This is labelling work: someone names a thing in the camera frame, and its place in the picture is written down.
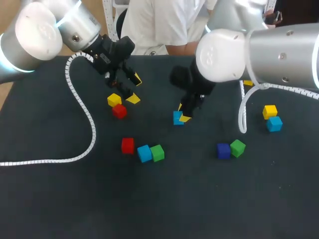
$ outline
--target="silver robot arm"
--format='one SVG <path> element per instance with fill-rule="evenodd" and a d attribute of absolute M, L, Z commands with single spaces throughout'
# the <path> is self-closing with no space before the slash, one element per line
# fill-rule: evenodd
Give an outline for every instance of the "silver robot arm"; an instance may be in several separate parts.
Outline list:
<path fill-rule="evenodd" d="M 23 0 L 6 32 L 0 35 L 0 84 L 16 81 L 53 59 L 64 43 L 85 50 L 101 26 L 81 0 Z"/>
<path fill-rule="evenodd" d="M 319 24 L 268 29 L 267 0 L 219 0 L 196 51 L 212 82 L 248 80 L 318 89 Z"/>

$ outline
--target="white shirt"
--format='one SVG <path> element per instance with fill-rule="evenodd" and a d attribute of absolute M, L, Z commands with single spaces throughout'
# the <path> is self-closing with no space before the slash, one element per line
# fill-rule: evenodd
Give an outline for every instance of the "white shirt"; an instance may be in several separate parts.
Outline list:
<path fill-rule="evenodd" d="M 187 31 L 201 8 L 213 10 L 217 0 L 131 0 L 122 37 L 135 43 L 133 55 L 145 55 L 150 48 L 188 43 Z"/>

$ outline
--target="wooden surface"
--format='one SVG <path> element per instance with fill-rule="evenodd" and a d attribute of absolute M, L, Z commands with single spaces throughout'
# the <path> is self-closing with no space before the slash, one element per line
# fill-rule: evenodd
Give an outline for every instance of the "wooden surface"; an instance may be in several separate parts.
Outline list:
<path fill-rule="evenodd" d="M 12 19 L 16 16 L 20 6 L 20 0 L 0 0 L 0 34 L 2 34 L 11 23 Z M 102 0 L 82 0 L 90 12 L 97 18 L 102 25 L 102 34 L 107 33 L 106 21 L 104 16 L 104 9 Z M 71 55 L 70 51 L 66 46 L 63 46 L 60 55 Z M 12 83 L 0 85 L 0 110 L 3 103 L 12 87 Z"/>

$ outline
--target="robotic arm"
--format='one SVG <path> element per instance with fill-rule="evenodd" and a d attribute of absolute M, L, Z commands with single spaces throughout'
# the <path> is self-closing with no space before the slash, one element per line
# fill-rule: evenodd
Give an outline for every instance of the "robotic arm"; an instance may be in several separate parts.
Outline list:
<path fill-rule="evenodd" d="M 266 3 L 217 2 L 191 67 L 175 67 L 170 77 L 173 85 L 186 90 L 180 108 L 184 116 L 191 118 L 219 82 L 251 79 L 260 87 L 319 88 L 319 24 L 268 29 Z"/>
<path fill-rule="evenodd" d="M 93 67 L 100 74 L 109 73 L 107 84 L 127 99 L 133 92 L 117 82 L 116 72 L 121 69 L 135 85 L 141 83 L 125 65 L 135 45 L 128 37 L 113 42 L 100 30 L 81 0 L 22 0 L 17 17 L 0 36 L 0 84 L 33 72 L 53 59 L 64 43 L 73 52 L 91 55 Z"/>

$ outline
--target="person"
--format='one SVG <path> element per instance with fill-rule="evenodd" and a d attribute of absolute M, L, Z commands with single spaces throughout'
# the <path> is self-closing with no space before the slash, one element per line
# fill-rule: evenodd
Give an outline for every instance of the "person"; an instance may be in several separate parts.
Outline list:
<path fill-rule="evenodd" d="M 131 0 L 121 37 L 135 43 L 132 55 L 194 55 L 217 0 Z"/>

